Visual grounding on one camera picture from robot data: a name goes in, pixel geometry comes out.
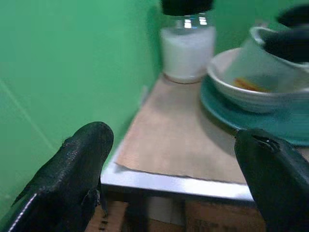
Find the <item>teal saucer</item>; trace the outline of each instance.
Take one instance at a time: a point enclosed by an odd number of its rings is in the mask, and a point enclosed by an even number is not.
[[[247,112],[218,92],[208,76],[202,81],[201,101],[211,114],[235,129],[261,128],[294,145],[309,146],[309,102],[269,114]]]

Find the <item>black object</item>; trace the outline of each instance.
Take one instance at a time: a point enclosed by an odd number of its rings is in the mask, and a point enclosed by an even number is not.
[[[309,231],[309,163],[264,130],[241,130],[235,153],[269,231]]]
[[[309,4],[291,8],[277,20],[293,28],[266,38],[264,49],[291,62],[309,62]]]
[[[18,195],[0,232],[85,231],[100,200],[99,177],[112,144],[106,124],[80,128]]]
[[[287,27],[309,24],[309,4],[302,4],[281,13],[277,21]]]
[[[184,16],[211,10],[213,0],[161,0],[161,3],[165,15]]]

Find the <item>jar lid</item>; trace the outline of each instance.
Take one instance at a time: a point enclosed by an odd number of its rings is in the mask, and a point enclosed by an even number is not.
[[[212,9],[213,0],[161,0],[163,14],[195,15]]]

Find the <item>brown paper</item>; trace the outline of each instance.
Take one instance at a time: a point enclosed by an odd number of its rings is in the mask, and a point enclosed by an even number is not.
[[[159,79],[125,136],[117,164],[149,173],[245,183],[232,131],[227,133],[207,114],[199,90],[200,83]]]

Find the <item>green backdrop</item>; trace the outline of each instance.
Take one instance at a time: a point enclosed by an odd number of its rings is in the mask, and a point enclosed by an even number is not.
[[[216,52],[292,2],[217,0]],[[0,0],[0,217],[82,125],[118,145],[161,71],[159,17],[158,0]]]

